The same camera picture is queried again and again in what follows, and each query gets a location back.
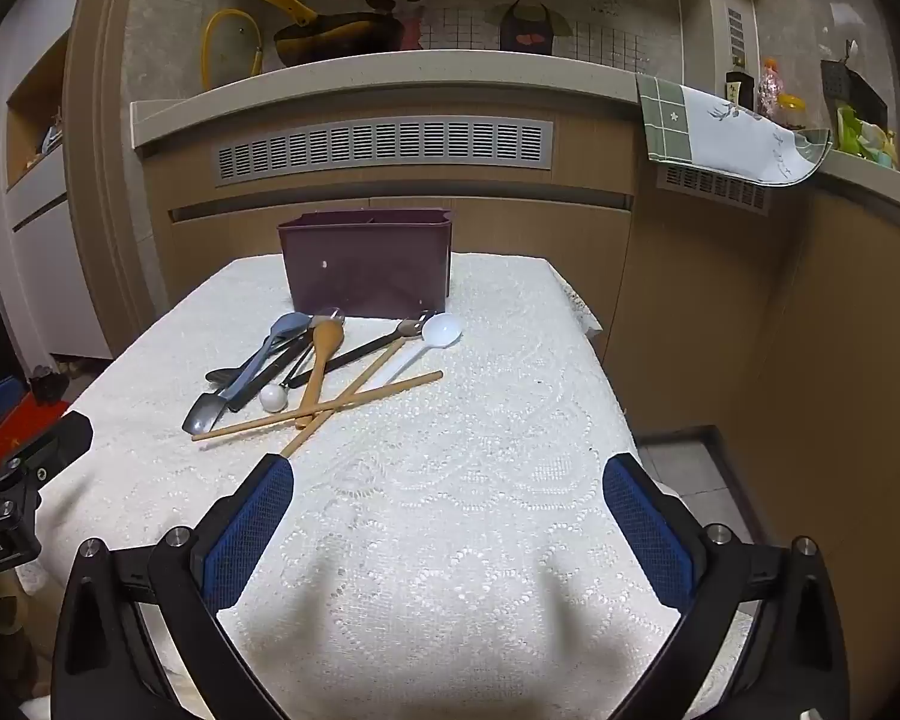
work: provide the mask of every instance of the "yellow pan handle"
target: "yellow pan handle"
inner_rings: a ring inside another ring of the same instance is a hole
[[[300,0],[263,0],[269,2],[271,5],[275,5],[280,8],[280,10],[285,13],[290,14],[290,18],[292,18],[299,26],[307,26],[311,23],[314,23],[319,16],[316,10],[309,9],[303,2]]]
[[[263,69],[264,36],[260,33],[260,26],[257,25],[256,20],[250,13],[232,7],[218,10],[207,20],[207,24],[203,28],[203,40],[200,43],[200,80],[203,83],[204,92],[210,91],[210,33],[217,22],[224,16],[240,16],[252,23],[253,31],[257,36],[257,50],[255,55],[253,55],[253,66],[250,69],[250,74],[259,76],[261,69]]]

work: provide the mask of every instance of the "vent grille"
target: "vent grille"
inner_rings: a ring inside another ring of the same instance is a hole
[[[770,210],[770,189],[739,178],[697,170],[696,167],[660,165],[656,184],[660,189],[679,191],[743,208],[755,214],[767,215]]]
[[[746,68],[746,44],[744,43],[744,17],[733,8],[727,8],[730,24],[730,58],[733,66]]]
[[[549,170],[552,122],[485,116],[356,119],[216,149],[217,185],[336,167],[478,164]]]

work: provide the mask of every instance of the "towel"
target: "towel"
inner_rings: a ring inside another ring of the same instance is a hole
[[[764,187],[799,184],[833,146],[829,129],[792,132],[729,100],[636,76],[650,160]]]

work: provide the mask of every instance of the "white ladle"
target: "white ladle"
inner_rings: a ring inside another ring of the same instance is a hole
[[[437,314],[430,317],[423,325],[423,343],[415,343],[400,349],[384,364],[384,367],[370,377],[370,381],[362,389],[374,389],[389,384],[427,349],[447,348],[461,336],[461,333],[463,324],[453,314]]]

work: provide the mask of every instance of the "white tablecloth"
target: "white tablecloth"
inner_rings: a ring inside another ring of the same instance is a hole
[[[237,261],[80,396],[93,446],[37,516],[55,579],[89,536],[118,549],[196,524],[288,442],[278,427],[192,443],[180,423],[204,372],[244,360],[291,309],[279,256]],[[454,255],[448,311],[463,339],[405,374],[442,381],[333,416],[293,456],[293,503],[221,624],[297,719],[605,718],[677,621],[602,499],[605,462],[636,456],[634,440],[545,261]],[[348,319],[343,349],[393,326]],[[324,394],[366,364],[329,374]],[[747,624],[697,709],[719,698]]]

